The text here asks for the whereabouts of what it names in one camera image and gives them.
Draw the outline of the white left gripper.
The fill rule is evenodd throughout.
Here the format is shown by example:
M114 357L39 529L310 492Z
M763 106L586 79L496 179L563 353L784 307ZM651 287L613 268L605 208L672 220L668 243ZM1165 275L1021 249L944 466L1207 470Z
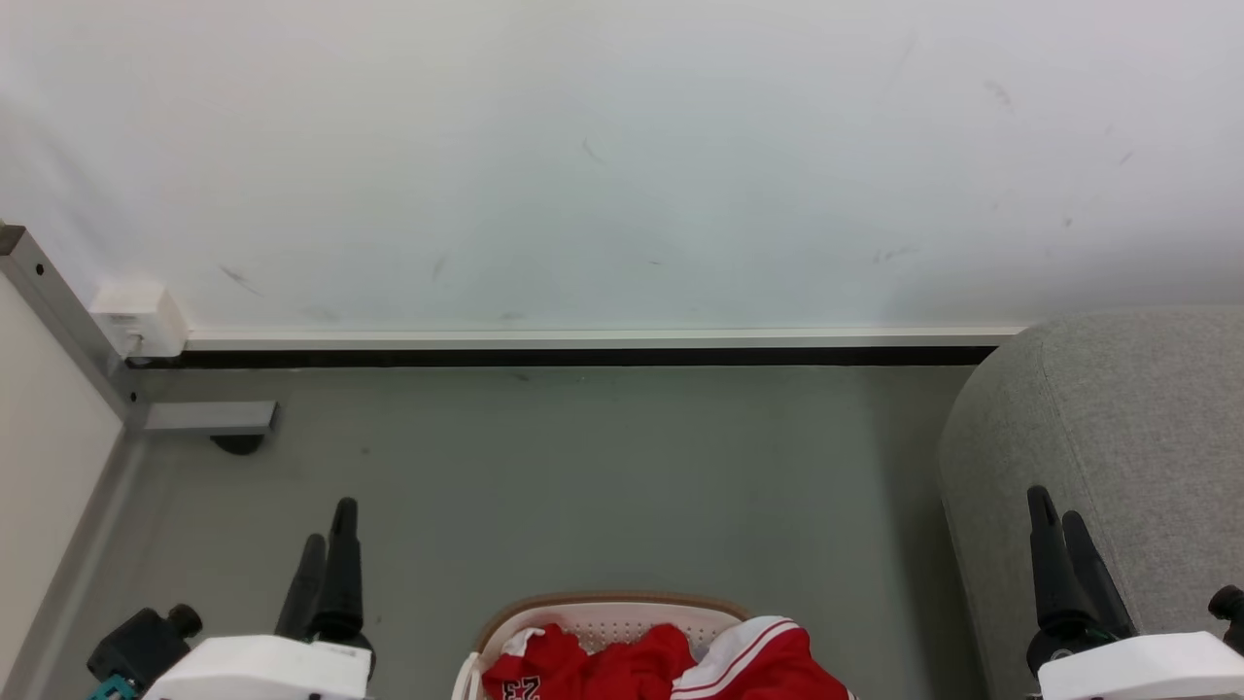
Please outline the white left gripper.
M275 635L209 638L143 698L367 699L374 652L363 625L360 502L346 497L328 540L306 538Z

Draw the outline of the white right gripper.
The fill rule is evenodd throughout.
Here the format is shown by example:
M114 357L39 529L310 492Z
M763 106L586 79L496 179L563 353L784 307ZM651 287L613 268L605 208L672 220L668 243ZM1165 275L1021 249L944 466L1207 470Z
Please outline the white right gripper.
M1084 516L1062 521L1040 484L1026 492L1039 633L1026 660L1041 699L1242 698L1242 628L1138 635ZM1092 625L1122 642L1084 635Z

